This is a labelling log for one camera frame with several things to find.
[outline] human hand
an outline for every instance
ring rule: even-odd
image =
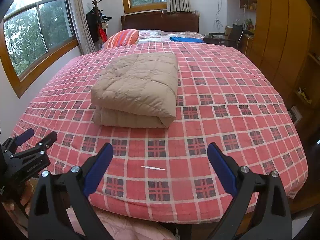
[[[30,199],[32,196],[32,185],[30,184],[29,181],[26,182],[26,187],[23,190],[22,196],[20,198],[20,203],[22,206],[25,206],[28,202],[28,205],[26,206],[26,214],[29,215],[30,212]],[[17,223],[18,222],[18,218],[17,216],[12,212],[15,209],[15,206],[13,204],[13,202],[3,202],[2,203],[5,210],[7,211],[7,213],[9,214],[9,216],[11,217],[11,219]]]

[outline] wooden wardrobe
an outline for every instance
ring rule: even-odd
[[[320,127],[320,23],[305,0],[257,0],[252,48],[247,57],[282,96],[288,109],[296,106],[302,142]],[[298,87],[312,100],[308,104]]]

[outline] window frame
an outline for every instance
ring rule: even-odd
[[[130,0],[122,0],[124,14],[136,13],[142,11],[154,11],[167,9],[167,2],[153,2],[131,6]]]
[[[55,61],[57,61],[60,57],[62,57],[64,54],[66,54],[68,51],[72,50],[76,46],[78,46],[78,41],[75,37],[75,30],[72,23],[72,18],[68,6],[68,0],[64,0],[66,3],[66,11],[67,11],[67,17],[68,17],[68,24],[71,30],[72,37],[65,40],[63,43],[59,44],[58,46],[55,46],[52,49],[48,49],[47,45],[45,43],[44,37],[41,32],[41,16],[39,14],[39,5],[45,4],[48,2],[53,2],[57,0],[42,0],[35,3],[32,3],[30,5],[24,6],[22,8],[19,8],[18,10],[8,14],[4,17],[4,19],[0,23],[0,58],[2,62],[2,66],[4,68],[4,71],[7,75],[7,78],[15,91],[18,98],[20,98],[23,93],[28,89],[28,87],[49,67],[51,66]],[[44,47],[46,49],[46,53],[40,56],[38,59],[36,59],[34,62],[32,62],[19,76],[15,72],[15,69],[12,65],[7,44],[5,41],[5,34],[4,34],[4,22],[11,19],[12,17],[17,16],[18,14],[27,11],[31,8],[36,8],[37,11],[37,17],[38,17],[38,23],[39,23],[39,29],[41,33],[41,37],[44,42]]]

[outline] folded comforter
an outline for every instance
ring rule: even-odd
[[[171,53],[119,57],[91,88],[98,125],[168,127],[176,118],[178,60]]]

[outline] bolt head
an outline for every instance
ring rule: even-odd
[[[249,168],[248,168],[247,166],[242,166],[242,167],[240,168],[240,170],[241,170],[241,172],[243,172],[243,173],[248,173],[248,172],[249,172]]]
[[[73,167],[71,168],[71,172],[73,172],[73,173],[77,173],[79,170],[80,170],[80,167],[79,167],[79,166],[73,166]]]
[[[276,172],[276,171],[272,171],[272,172],[271,172],[271,175],[272,175],[272,177],[274,177],[274,178],[279,177],[279,173]]]
[[[49,175],[49,171],[42,171],[41,176],[46,177]]]

